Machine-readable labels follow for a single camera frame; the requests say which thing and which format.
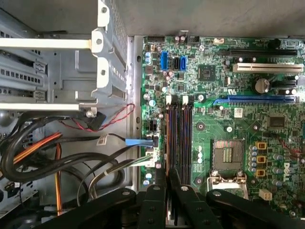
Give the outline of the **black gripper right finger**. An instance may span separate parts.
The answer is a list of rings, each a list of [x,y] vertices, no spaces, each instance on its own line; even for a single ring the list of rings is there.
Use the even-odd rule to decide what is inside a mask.
[[[183,186],[176,169],[169,170],[171,189],[194,229],[303,229],[305,222],[221,189],[205,200],[190,186]]]

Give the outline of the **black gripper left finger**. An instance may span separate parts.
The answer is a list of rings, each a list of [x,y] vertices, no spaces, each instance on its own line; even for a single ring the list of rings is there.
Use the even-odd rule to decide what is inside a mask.
[[[40,229],[163,229],[166,177],[157,169],[156,182],[136,193],[120,188],[38,226]]]

